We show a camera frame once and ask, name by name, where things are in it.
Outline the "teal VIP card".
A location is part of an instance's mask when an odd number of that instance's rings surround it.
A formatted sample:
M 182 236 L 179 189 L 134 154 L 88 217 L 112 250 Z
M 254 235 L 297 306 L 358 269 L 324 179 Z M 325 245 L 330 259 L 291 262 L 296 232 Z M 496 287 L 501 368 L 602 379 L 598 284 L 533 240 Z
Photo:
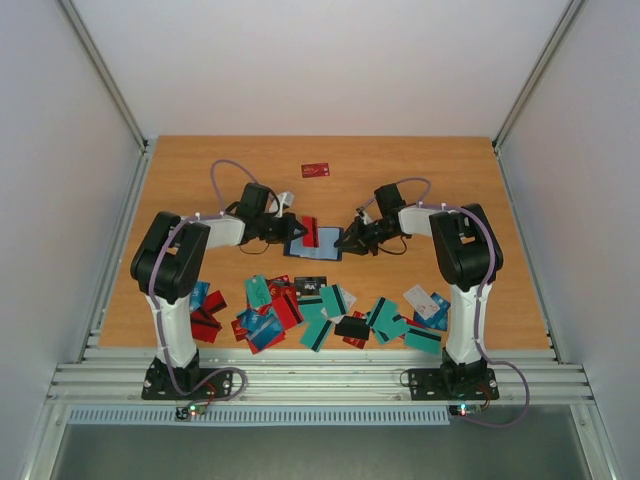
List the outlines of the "teal VIP card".
M 259 309 L 271 303 L 271 294 L 267 280 L 263 275 L 255 275 L 244 281 L 246 298 L 253 309 Z

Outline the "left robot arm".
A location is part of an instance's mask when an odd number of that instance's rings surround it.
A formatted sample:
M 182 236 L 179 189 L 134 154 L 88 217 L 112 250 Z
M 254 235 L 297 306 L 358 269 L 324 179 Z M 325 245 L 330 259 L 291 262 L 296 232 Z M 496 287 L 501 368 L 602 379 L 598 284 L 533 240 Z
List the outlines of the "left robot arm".
M 285 244 L 309 233 L 290 204 L 260 183 L 245 185 L 241 198 L 213 215 L 156 214 L 139 245 L 130 274 L 154 317 L 157 352 L 143 382 L 145 399 L 204 394 L 208 380 L 232 379 L 233 369 L 203 370 L 191 332 L 189 297 L 209 249 L 258 239 Z

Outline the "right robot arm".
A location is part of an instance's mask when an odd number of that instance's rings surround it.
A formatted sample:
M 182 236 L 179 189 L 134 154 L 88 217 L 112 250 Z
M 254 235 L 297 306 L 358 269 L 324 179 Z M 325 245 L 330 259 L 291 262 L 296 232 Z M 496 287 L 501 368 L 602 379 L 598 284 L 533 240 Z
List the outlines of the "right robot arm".
M 422 235 L 433 240 L 439 271 L 450 286 L 452 324 L 442 353 L 440 385 L 451 397 L 463 396 L 489 378 L 484 351 L 488 296 L 504 257 L 483 207 L 408 204 L 396 183 L 374 191 L 381 218 L 357 210 L 335 247 L 356 255 L 377 255 L 395 237 Z

